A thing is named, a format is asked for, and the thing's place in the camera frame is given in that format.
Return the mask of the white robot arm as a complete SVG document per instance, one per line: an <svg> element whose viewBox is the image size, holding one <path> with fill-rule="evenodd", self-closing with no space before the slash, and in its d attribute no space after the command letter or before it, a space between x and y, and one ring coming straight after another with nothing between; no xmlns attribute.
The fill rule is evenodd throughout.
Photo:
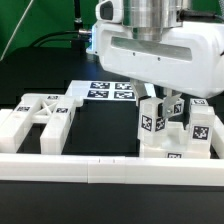
<svg viewBox="0 0 224 224"><path fill-rule="evenodd" d="M211 98L224 92L224 16L190 0L99 0L89 54L104 70Z"/></svg>

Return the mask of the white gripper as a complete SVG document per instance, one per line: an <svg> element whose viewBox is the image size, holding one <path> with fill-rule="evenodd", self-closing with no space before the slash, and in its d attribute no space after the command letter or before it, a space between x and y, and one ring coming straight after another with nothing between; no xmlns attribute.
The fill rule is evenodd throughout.
<svg viewBox="0 0 224 224"><path fill-rule="evenodd" d="M190 0L100 0L95 12L94 53L105 70L132 78L137 106L149 98L144 82L169 88L165 119L181 92L224 91L223 16L194 11Z"/></svg>

